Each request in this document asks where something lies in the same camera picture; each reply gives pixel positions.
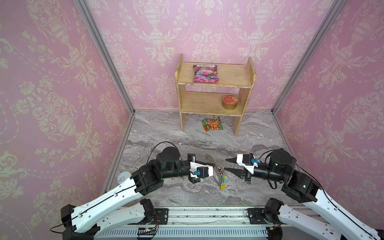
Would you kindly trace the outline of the wooden two-tier shelf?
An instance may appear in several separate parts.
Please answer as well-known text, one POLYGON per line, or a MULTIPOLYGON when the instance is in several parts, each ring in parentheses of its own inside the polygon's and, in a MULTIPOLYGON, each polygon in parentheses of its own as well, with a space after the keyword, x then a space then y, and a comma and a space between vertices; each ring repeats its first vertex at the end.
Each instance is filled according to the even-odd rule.
POLYGON ((246 65, 217 64, 219 82, 216 84, 194 83, 193 66, 196 64, 185 62, 184 55, 180 54, 175 70, 181 131, 185 130, 188 114, 227 116, 233 118, 234 135, 236 136, 257 82, 253 58, 249 57, 246 65), (239 102, 234 110, 227 110, 222 106, 222 99, 226 94, 191 92, 186 90, 186 86, 239 89, 239 93, 235 95, 239 102))

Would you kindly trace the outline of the pink snack packet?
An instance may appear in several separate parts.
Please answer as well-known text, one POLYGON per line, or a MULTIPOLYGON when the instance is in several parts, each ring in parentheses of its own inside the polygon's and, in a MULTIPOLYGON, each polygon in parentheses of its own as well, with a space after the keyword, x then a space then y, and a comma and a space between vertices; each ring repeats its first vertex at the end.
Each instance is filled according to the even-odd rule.
POLYGON ((218 83, 217 65, 194 65, 194 83, 218 83))

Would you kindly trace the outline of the aluminium corner post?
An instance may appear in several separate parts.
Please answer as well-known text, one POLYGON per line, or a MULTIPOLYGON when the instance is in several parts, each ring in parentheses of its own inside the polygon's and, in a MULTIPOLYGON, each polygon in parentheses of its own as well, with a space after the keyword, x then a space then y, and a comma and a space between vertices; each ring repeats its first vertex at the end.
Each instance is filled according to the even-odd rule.
POLYGON ((317 48, 321 44, 322 40, 326 36, 328 30, 330 29, 331 25, 336 20, 337 16, 339 15, 340 11, 344 7, 346 0, 336 0, 333 1, 327 14, 325 15, 323 21, 321 22, 319 28, 315 32, 313 39, 311 40, 310 44, 306 48, 304 54, 302 55, 301 59, 299 60, 299 63, 297 64, 296 68, 294 69, 292 75, 290 76, 289 80, 287 81, 287 84, 283 88, 280 96, 278 97, 274 107, 271 109, 271 113, 274 117, 277 116, 278 111, 282 107, 284 101, 286 100, 287 96, 289 95, 290 91, 293 89, 296 81, 299 79, 302 72, 305 70, 305 67, 311 60, 313 54, 316 52, 317 48))
POLYGON ((102 34, 101 34, 101 31, 98 29, 98 26, 90 12, 90 9, 87 5, 87 2, 86 1, 78 1, 78 0, 75 0, 74 1, 79 12, 80 12, 80 15, 82 16, 94 42, 95 42, 95 45, 97 47, 97 49, 99 50, 99 53, 101 55, 101 57, 103 58, 103 61, 104 63, 106 64, 106 67, 112 77, 112 80, 114 81, 122 99, 123 99, 123 102, 125 103, 130 115, 134 115, 135 114, 135 110, 134 110, 134 107, 133 107, 133 104, 128 96, 128 93, 123 85, 123 82, 119 76, 119 73, 113 63, 113 60, 112 60, 112 57, 107 49, 107 46, 103 40, 103 37, 102 37, 102 34))

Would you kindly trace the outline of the round red gold tin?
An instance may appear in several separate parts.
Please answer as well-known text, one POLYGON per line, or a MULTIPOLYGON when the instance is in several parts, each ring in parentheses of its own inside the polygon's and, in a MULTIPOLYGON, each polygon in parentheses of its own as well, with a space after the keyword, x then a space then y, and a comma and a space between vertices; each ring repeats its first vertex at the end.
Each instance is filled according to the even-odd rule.
POLYGON ((226 110, 234 110, 237 108, 239 100, 235 96, 224 96, 222 98, 222 107, 226 110))

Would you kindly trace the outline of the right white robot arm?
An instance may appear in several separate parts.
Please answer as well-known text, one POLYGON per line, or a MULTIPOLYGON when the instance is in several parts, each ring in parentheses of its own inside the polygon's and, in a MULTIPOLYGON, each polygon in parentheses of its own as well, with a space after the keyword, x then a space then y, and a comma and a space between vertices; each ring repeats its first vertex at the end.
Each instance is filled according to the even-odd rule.
POLYGON ((348 212, 324 190, 322 185, 305 170, 295 169, 297 160, 283 149, 267 151, 266 160, 254 158, 253 154, 238 154, 227 159, 240 169, 226 171, 250 183, 259 178, 271 183, 281 183, 282 191, 291 199, 304 204, 324 219, 324 222, 295 211, 292 207, 271 198, 263 213, 273 224, 295 227, 321 240, 382 240, 384 231, 374 229, 348 212))

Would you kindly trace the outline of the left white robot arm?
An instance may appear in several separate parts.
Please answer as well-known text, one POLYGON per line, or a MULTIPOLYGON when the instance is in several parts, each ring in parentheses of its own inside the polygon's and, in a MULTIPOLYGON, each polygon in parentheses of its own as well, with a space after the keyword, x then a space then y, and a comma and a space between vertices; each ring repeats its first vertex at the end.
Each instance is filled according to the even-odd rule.
POLYGON ((195 160, 189 154, 183 161, 176 147, 167 147, 117 187, 80 206, 61 208, 61 232, 64 240, 93 240, 123 225, 146 225, 156 210, 146 195, 164 185, 167 178, 187 177, 191 183, 213 176, 212 165, 195 160))

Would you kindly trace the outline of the aluminium corner post right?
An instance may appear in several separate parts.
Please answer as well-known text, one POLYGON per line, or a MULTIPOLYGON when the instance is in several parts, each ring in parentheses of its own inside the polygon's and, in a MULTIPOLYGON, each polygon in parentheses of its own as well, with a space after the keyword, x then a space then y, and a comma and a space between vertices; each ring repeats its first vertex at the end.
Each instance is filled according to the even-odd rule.
POLYGON ((328 30, 330 29, 331 25, 336 20, 337 16, 339 15, 340 11, 344 7, 346 0, 336 0, 333 1, 327 14, 325 15, 323 21, 321 22, 319 28, 315 32, 313 39, 311 40, 310 44, 306 48, 304 54, 302 55, 301 59, 299 60, 299 63, 297 64, 296 68, 294 69, 292 75, 290 76, 289 80, 287 81, 287 84, 283 88, 280 96, 278 97, 274 107, 271 109, 271 113, 274 117, 277 116, 278 111, 282 107, 284 101, 286 100, 287 96, 289 95, 290 91, 293 89, 296 81, 299 79, 302 72, 305 70, 305 67, 311 60, 313 54, 316 52, 317 48, 321 44, 322 40, 326 36, 328 30))

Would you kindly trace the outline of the aluminium corner post left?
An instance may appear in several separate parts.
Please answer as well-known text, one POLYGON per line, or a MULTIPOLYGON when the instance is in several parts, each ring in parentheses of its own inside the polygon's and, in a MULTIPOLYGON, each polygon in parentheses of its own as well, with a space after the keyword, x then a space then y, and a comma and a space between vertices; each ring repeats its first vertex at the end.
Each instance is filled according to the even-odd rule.
POLYGON ((119 76, 119 73, 113 63, 113 60, 112 60, 112 57, 107 49, 107 46, 103 40, 103 37, 102 37, 102 34, 101 34, 101 31, 98 29, 98 26, 90 12, 90 9, 87 5, 87 2, 86 1, 78 1, 78 0, 75 0, 74 1, 79 12, 80 12, 80 15, 82 16, 94 42, 95 42, 95 45, 97 47, 97 49, 99 50, 99 53, 101 55, 101 57, 103 58, 103 61, 104 63, 106 64, 106 67, 112 77, 112 80, 114 81, 122 99, 123 99, 123 102, 125 103, 130 115, 134 115, 135 114, 135 110, 134 110, 134 107, 133 107, 133 104, 128 96, 128 93, 123 85, 123 82, 119 76))

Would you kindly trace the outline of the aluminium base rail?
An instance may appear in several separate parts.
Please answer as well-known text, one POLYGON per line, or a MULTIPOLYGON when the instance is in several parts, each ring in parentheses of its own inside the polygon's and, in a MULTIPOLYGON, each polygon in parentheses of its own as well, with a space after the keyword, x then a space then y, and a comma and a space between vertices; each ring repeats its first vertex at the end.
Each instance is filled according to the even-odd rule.
POLYGON ((330 224, 305 208, 289 208, 283 220, 268 222, 262 208, 158 208, 151 223, 115 224, 95 240, 342 240, 330 224))

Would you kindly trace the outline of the green orange snack packet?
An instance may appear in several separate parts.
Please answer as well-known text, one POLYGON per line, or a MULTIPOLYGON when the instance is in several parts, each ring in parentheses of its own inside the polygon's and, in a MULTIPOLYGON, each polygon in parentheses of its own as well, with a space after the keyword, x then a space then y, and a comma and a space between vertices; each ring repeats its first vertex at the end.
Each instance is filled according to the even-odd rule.
POLYGON ((202 126, 206 132, 223 129, 221 119, 219 117, 203 119, 202 120, 202 126))

